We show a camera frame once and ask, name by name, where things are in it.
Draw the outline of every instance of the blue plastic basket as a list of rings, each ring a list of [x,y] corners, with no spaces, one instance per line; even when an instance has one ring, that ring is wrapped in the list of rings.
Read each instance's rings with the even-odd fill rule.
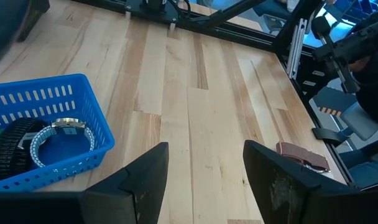
[[[31,191],[98,167],[114,138],[83,74],[64,75],[0,84],[0,128],[20,117],[43,119],[78,118],[94,133],[95,148],[81,137],[60,141],[58,135],[39,151],[47,166],[0,181],[0,192]]]

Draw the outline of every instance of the black rubber strap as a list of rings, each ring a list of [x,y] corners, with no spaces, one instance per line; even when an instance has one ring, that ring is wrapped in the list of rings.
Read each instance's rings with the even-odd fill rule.
[[[12,122],[0,134],[0,180],[21,174],[30,169],[31,158],[29,146],[31,141],[18,144],[26,133],[38,132],[48,124],[34,118],[19,118]]]

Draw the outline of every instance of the wooden tabletop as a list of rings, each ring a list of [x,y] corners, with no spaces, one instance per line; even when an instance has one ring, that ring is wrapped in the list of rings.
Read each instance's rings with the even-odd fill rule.
[[[0,62],[0,83],[84,73],[116,145],[99,168],[44,190],[86,189],[160,141],[170,144],[170,164],[159,223],[260,223],[242,160],[246,139],[324,155],[331,176],[344,182],[274,54],[68,0],[50,3]]]

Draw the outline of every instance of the wristwatch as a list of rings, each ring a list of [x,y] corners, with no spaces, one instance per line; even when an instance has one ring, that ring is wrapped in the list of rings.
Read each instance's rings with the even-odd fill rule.
[[[85,125],[84,121],[76,118],[58,118],[50,126],[45,127],[39,131],[33,138],[30,144],[30,155],[34,163],[39,167],[45,165],[39,159],[39,148],[41,143],[56,134],[83,134],[90,142],[89,151],[94,150],[95,137],[89,127]]]

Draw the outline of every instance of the watch strap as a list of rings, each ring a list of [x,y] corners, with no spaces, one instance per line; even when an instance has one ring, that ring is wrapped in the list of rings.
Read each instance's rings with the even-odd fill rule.
[[[325,172],[330,170],[324,156],[308,151],[300,146],[288,142],[278,142],[276,144],[276,150],[280,155],[295,160],[301,165],[308,166],[312,170]]]
[[[47,123],[35,118],[19,118],[0,134],[0,180],[21,174],[30,169],[29,147],[18,148],[28,132],[37,132]]]

